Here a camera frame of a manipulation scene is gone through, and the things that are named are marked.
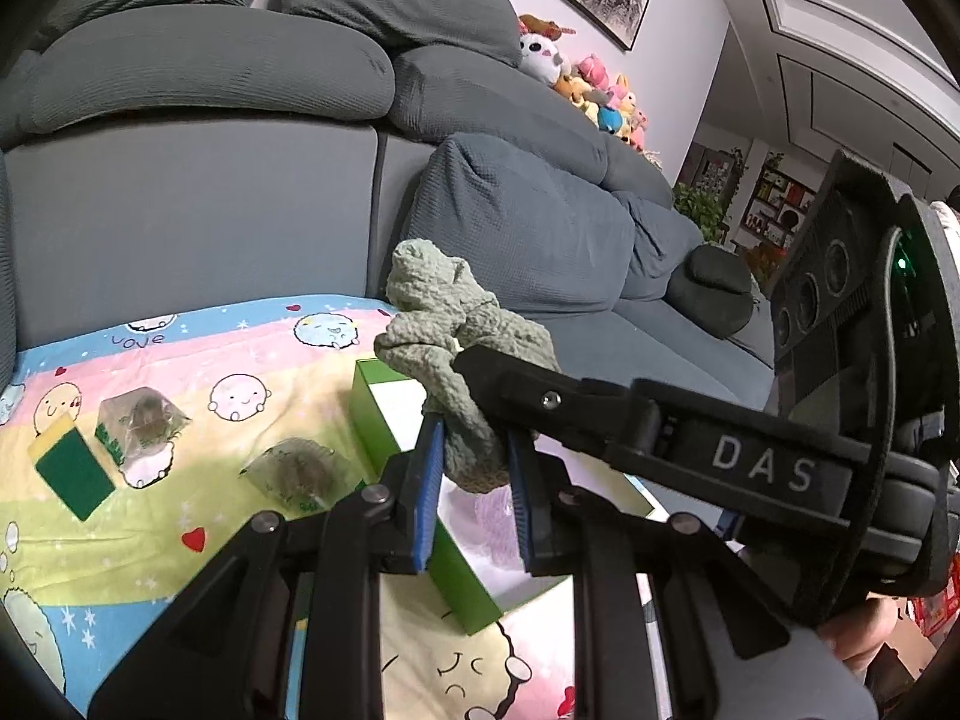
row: red object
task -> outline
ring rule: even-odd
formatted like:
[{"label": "red object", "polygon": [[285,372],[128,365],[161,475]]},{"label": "red object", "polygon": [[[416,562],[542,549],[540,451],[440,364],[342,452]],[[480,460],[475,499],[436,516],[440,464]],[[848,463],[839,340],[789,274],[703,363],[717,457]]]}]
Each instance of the red object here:
[{"label": "red object", "polygon": [[181,541],[187,549],[194,552],[203,552],[206,546],[206,531],[203,528],[194,528],[181,536]]},{"label": "red object", "polygon": [[560,705],[557,707],[557,717],[569,717],[572,715],[574,704],[576,704],[574,701],[574,688],[573,685],[570,685],[569,688],[563,689],[563,701],[560,702]]},{"label": "red object", "polygon": [[911,598],[917,627],[925,637],[932,637],[952,620],[960,610],[960,555],[953,556],[947,587],[933,598]]}]

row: green knitted cloth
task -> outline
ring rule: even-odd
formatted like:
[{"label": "green knitted cloth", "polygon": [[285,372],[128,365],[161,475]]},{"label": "green knitted cloth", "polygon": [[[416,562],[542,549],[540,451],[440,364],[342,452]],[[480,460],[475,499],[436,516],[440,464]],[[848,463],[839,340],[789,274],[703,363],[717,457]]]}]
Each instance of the green knitted cloth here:
[{"label": "green knitted cloth", "polygon": [[445,472],[468,493],[489,493],[510,480],[504,447],[450,365],[461,349],[486,346],[560,370],[546,328],[505,311],[473,279],[470,266],[430,241],[403,241],[394,250],[387,298],[400,309],[373,341],[387,365],[424,385],[424,413],[443,414]]}]

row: screw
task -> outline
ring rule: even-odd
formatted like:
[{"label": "screw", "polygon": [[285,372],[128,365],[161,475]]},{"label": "screw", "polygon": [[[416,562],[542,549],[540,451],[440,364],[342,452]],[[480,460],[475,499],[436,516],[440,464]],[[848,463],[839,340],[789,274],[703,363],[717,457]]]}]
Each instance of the screw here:
[{"label": "screw", "polygon": [[360,490],[360,497],[367,503],[386,503],[390,500],[390,490],[384,485],[370,485]]},{"label": "screw", "polygon": [[687,514],[686,512],[674,514],[673,517],[670,517],[669,522],[671,528],[677,533],[683,533],[684,536],[693,536],[700,531],[700,521],[693,517],[693,514]]},{"label": "screw", "polygon": [[272,533],[280,528],[280,515],[276,512],[258,512],[253,514],[250,525],[258,533]]},{"label": "screw", "polygon": [[544,405],[544,408],[549,412],[553,412],[560,408],[560,393],[549,391],[544,393],[544,399],[541,400],[541,404]]}]

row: yellow sponge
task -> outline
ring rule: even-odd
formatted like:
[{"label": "yellow sponge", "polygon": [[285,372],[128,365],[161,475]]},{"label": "yellow sponge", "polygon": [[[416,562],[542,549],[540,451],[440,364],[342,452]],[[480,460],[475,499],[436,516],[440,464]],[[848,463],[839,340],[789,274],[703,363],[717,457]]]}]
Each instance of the yellow sponge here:
[{"label": "yellow sponge", "polygon": [[36,463],[47,452],[54,448],[56,442],[66,436],[76,425],[68,413],[62,413],[27,447],[27,456]]}]

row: red heart print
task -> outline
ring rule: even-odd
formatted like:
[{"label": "red heart print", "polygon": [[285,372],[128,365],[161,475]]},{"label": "red heart print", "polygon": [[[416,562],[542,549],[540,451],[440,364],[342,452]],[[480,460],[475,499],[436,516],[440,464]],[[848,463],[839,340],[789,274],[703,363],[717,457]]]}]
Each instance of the red heart print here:
[{"label": "red heart print", "polygon": [[573,685],[563,690],[563,702],[557,707],[557,717],[566,717],[568,714],[573,714],[575,704],[573,692]]},{"label": "red heart print", "polygon": [[194,552],[203,552],[206,546],[206,531],[203,528],[194,528],[181,536],[181,541],[187,549]]}]

